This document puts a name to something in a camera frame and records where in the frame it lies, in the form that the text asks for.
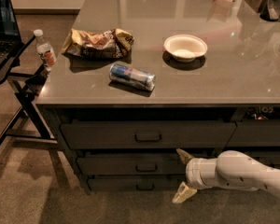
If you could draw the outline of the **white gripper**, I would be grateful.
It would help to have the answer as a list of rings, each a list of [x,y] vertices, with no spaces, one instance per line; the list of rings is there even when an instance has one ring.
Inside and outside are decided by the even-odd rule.
[[[183,203],[197,193],[197,189],[210,189],[218,186],[217,160],[194,158],[187,151],[176,150],[180,160],[186,165],[187,183],[182,182],[172,199],[173,203]]]

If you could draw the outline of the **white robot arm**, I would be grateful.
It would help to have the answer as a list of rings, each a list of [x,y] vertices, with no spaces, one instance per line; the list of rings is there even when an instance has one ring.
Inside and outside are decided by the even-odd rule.
[[[266,166],[246,154],[228,150],[217,158],[194,158],[187,151],[176,150],[186,165],[186,180],[182,181],[173,203],[183,203],[200,189],[264,190],[280,198],[280,169]]]

